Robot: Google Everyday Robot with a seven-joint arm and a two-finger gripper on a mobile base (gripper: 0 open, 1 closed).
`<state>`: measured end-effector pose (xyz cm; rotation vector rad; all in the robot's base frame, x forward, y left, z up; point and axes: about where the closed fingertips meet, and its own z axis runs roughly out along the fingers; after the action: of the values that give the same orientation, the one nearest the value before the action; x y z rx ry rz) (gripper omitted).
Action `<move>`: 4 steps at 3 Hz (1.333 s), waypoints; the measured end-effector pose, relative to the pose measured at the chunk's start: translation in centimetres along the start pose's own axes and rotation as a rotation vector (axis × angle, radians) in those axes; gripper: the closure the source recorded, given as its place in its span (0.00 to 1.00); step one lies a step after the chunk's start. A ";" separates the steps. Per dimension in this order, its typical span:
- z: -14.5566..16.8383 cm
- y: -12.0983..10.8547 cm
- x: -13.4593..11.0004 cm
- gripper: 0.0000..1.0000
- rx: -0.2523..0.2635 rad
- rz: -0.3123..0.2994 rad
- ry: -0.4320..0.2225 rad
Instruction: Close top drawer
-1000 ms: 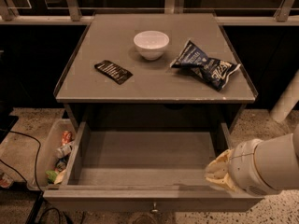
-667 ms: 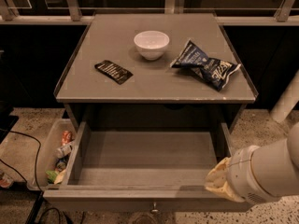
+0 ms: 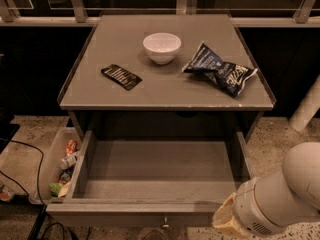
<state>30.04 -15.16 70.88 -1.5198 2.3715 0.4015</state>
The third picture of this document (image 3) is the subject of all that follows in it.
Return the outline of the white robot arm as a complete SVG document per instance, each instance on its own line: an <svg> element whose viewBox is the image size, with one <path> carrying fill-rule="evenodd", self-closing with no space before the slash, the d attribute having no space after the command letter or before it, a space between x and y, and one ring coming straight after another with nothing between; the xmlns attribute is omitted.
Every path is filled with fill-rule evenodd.
<svg viewBox="0 0 320 240"><path fill-rule="evenodd" d="M213 215L213 227L246 239L320 219L320 77L289 117L262 117L249 140L252 177Z"/></svg>

